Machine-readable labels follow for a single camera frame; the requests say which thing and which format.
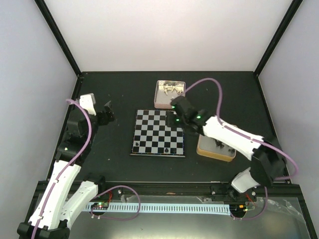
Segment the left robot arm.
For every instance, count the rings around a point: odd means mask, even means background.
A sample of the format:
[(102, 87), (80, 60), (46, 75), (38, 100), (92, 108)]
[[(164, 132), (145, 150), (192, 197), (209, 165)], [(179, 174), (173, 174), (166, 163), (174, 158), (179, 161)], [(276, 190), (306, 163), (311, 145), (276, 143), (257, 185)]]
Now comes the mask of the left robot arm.
[(107, 193), (105, 177), (89, 174), (71, 198), (67, 198), (91, 151), (98, 128), (115, 119), (111, 102), (105, 103), (99, 112), (94, 108), (94, 100), (68, 99), (67, 102), (74, 105), (74, 109), (57, 147), (51, 178), (32, 216), (17, 228), (23, 239), (69, 238), (75, 220), (89, 201), (94, 197), (101, 199)]

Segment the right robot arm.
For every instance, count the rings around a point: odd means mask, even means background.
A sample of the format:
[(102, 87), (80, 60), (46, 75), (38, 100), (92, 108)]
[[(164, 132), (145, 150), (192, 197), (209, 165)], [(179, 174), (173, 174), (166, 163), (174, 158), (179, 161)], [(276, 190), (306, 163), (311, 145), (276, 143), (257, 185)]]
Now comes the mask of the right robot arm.
[(245, 132), (207, 110), (197, 110), (184, 96), (171, 100), (170, 105), (173, 111), (166, 118), (167, 126), (220, 141), (250, 161), (227, 187), (229, 199), (237, 201), (253, 187), (270, 187), (281, 176), (286, 163), (273, 141)]

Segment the black and grey chessboard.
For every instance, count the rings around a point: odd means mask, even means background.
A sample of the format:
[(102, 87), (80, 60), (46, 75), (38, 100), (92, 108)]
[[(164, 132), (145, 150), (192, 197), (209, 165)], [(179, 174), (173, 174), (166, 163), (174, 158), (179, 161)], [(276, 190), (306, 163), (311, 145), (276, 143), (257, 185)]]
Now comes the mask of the black and grey chessboard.
[(165, 124), (167, 110), (137, 110), (131, 155), (185, 157), (184, 132)]

